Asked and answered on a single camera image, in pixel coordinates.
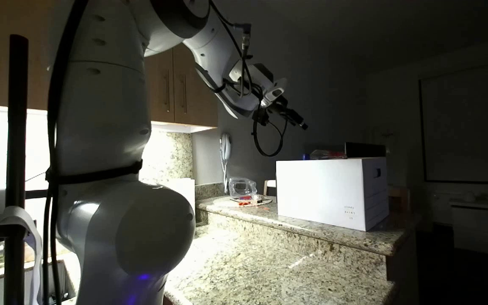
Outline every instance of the small box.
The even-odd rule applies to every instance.
[[[278,215],[370,230],[389,215],[385,158],[277,161]]]

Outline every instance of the ceiling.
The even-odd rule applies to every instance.
[[[263,0],[368,71],[488,41],[488,0]]]

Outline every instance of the cabinet handle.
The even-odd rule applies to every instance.
[[[169,70],[166,71],[165,76],[163,77],[165,79],[165,105],[167,106],[167,112],[171,112],[171,103],[169,103]]]
[[[186,91],[186,75],[182,75],[182,78],[180,79],[180,82],[182,83],[182,91],[184,94],[184,98],[182,99],[182,108],[184,108],[184,114],[188,113],[188,92]]]

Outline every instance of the black pole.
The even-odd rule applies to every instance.
[[[28,40],[10,35],[8,50],[8,143],[5,206],[25,203],[25,121],[28,107]],[[24,305],[25,229],[5,239],[4,304]]]

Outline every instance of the wooden cabinet door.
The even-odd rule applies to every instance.
[[[198,75],[193,54],[182,43],[173,51],[175,122],[217,127],[217,97]]]
[[[150,120],[174,123],[175,101],[172,82],[172,49],[144,58]]]
[[[8,38],[29,40],[28,108],[46,110],[50,0],[0,0],[0,106],[8,104]]]

